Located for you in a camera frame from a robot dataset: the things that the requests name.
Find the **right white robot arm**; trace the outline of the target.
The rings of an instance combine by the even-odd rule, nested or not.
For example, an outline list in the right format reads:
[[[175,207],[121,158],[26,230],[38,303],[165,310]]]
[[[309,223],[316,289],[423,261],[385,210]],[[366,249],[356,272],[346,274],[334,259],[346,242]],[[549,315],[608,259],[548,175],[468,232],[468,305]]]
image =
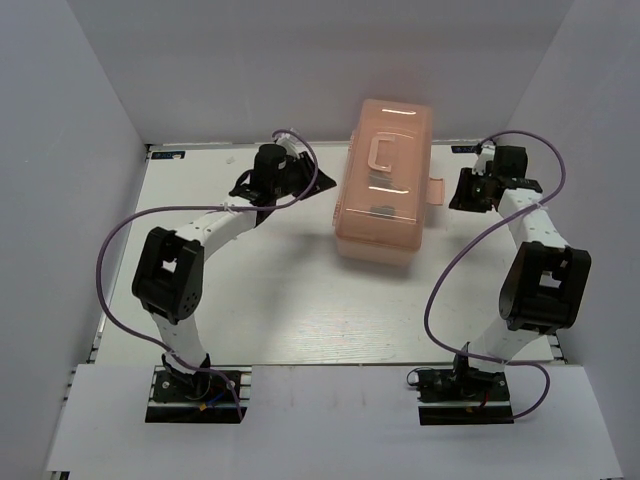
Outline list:
[[[574,324],[592,263],[554,226],[540,184],[526,176],[525,148],[486,144],[475,152],[476,163],[461,170],[449,206],[496,211],[517,252],[499,292],[497,318],[455,358],[452,388],[466,399],[484,391],[526,345]]]

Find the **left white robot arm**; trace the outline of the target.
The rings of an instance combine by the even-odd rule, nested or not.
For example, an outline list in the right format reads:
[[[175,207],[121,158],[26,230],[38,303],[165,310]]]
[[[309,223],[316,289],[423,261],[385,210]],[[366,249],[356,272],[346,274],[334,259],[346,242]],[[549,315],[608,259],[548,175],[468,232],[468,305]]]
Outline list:
[[[309,151],[298,150],[290,137],[282,136],[258,148],[253,167],[240,175],[220,211],[175,230],[156,227],[148,233],[132,293],[157,325],[168,347],[163,364],[177,376],[177,387],[188,398],[202,398],[211,387],[206,370],[210,357],[195,320],[207,260],[261,225],[279,200],[303,200],[336,186]]]

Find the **pink plastic tool box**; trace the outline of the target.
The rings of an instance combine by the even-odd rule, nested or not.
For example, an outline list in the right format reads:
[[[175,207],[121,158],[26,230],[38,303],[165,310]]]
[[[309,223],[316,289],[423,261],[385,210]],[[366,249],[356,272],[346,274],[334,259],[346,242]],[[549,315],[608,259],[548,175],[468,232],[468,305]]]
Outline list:
[[[367,99],[352,133],[333,214],[340,255],[399,267],[419,252],[429,205],[444,201],[430,174],[433,110]]]

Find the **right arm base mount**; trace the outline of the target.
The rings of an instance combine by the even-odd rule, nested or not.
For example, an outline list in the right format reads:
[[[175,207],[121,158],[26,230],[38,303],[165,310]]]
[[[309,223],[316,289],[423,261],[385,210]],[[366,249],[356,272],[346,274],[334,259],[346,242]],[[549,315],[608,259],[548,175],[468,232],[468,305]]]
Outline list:
[[[421,426],[507,425],[514,423],[506,377],[458,378],[453,368],[418,367],[406,376],[418,393]]]

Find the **left blue label sticker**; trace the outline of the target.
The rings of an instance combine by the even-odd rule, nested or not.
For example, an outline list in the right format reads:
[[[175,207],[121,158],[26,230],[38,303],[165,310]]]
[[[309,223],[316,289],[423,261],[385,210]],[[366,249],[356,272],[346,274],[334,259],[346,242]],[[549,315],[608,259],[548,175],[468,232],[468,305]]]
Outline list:
[[[174,160],[184,159],[185,151],[155,151],[151,153],[152,160]]]

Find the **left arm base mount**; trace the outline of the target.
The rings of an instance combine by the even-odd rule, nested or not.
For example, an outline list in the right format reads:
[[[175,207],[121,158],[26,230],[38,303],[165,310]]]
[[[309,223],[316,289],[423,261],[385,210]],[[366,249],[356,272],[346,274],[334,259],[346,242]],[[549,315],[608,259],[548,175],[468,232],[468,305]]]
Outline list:
[[[147,424],[240,424],[236,406],[245,415],[250,401],[250,367],[231,367],[222,373],[228,382],[216,375],[196,375],[196,382],[185,382],[163,366],[152,376],[147,401]]]

